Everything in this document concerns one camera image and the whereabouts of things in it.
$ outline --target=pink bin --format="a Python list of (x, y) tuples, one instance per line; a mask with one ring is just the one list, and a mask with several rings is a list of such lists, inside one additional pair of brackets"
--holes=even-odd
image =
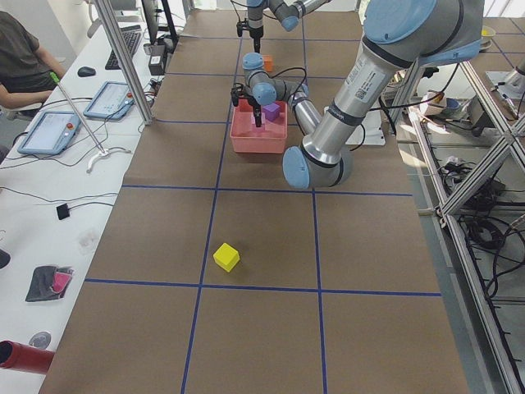
[(281, 114), (275, 121), (266, 121), (261, 131), (252, 131), (253, 110), (245, 99), (234, 107), (230, 138), (233, 150), (237, 153), (283, 153), (286, 147), (288, 127), (287, 105), (276, 101)]

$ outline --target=yellow bowl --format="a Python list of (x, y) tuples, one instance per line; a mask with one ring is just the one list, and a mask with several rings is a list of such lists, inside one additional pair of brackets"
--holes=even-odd
[(482, 45), (489, 43), (495, 36), (495, 30), (489, 26), (483, 25), (482, 28)]

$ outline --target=white desk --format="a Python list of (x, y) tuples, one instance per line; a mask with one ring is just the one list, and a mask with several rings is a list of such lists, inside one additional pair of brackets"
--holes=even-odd
[[(84, 51), (78, 56), (62, 83), (71, 97), (93, 97), (105, 80), (125, 81), (121, 71), (104, 70), (111, 49), (103, 29), (99, 29)], [(140, 45), (133, 57), (142, 86), (146, 86), (151, 75), (148, 70), (148, 56)], [(79, 78), (76, 74), (81, 66), (91, 66), (97, 75)], [(49, 102), (63, 99), (55, 89)], [(88, 102), (78, 102), (84, 110)], [(67, 110), (69, 105), (53, 104), (46, 109)], [(95, 130), (103, 123), (88, 121)], [(139, 142), (142, 119), (134, 106), (119, 122), (108, 122), (108, 138), (104, 148), (121, 146), (131, 151)], [(80, 130), (72, 143), (88, 136)], [(106, 131), (102, 127), (97, 136), (102, 140)], [(17, 145), (0, 166), (0, 186), (38, 195), (46, 199), (74, 199), (84, 195), (118, 193), (122, 177), (128, 168), (132, 154), (114, 153), (109, 158), (95, 163), (90, 174), (86, 173), (89, 159), (97, 153), (93, 149), (74, 167), (64, 167), (54, 161), (38, 161), (21, 167), (11, 167), (33, 158), (19, 158)], [(88, 137), (56, 156), (64, 163), (75, 163), (84, 153), (94, 147)], [(70, 206), (89, 201), (103, 201), (112, 204), (115, 196), (82, 199)], [(71, 217), (59, 221), (55, 207), (33, 197), (14, 194), (8, 190), (0, 193), (0, 248), (11, 255), (11, 262), (0, 270), (0, 340), (28, 343), (40, 331), (52, 334), (49, 350), (56, 350), (67, 320), (80, 292), (88, 271), (98, 239), (103, 233), (112, 207), (91, 204), (71, 211)], [(90, 247), (80, 245), (82, 237), (94, 238)], [(41, 265), (68, 266), (75, 270), (66, 295), (61, 300), (27, 303), (25, 295), (29, 289), (33, 270)], [(37, 393), (44, 376), (0, 369), (1, 391), (9, 394)]]

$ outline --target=person's arm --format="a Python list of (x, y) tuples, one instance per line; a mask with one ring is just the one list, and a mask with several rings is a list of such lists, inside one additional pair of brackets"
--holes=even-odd
[(14, 109), (43, 103), (52, 92), (52, 90), (45, 90), (44, 92), (36, 93), (9, 93), (3, 85), (0, 85), (0, 105), (7, 109)]
[(34, 51), (34, 54), (39, 57), (42, 62), (46, 63), (49, 68), (55, 71), (55, 74), (57, 74), (58, 78), (62, 78), (64, 74), (66, 74), (66, 70), (64, 67), (62, 67), (62, 64), (60, 64), (58, 60), (42, 45), (40, 45), (38, 49)]

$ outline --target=black keyboard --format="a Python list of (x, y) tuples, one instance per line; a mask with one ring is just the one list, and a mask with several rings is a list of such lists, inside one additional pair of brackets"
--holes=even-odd
[[(142, 33), (136, 30), (135, 31), (122, 31), (122, 37), (124, 37), (124, 41), (126, 42), (126, 47), (128, 48), (130, 55), (133, 57), (133, 55), (135, 55), (135, 52), (137, 52), (137, 48), (139, 47), (140, 38), (142, 37)], [(109, 55), (109, 59), (107, 60), (106, 66), (104, 68), (106, 70), (120, 70), (121, 69), (118, 65), (118, 60), (116, 59), (115, 53), (113, 51)]]

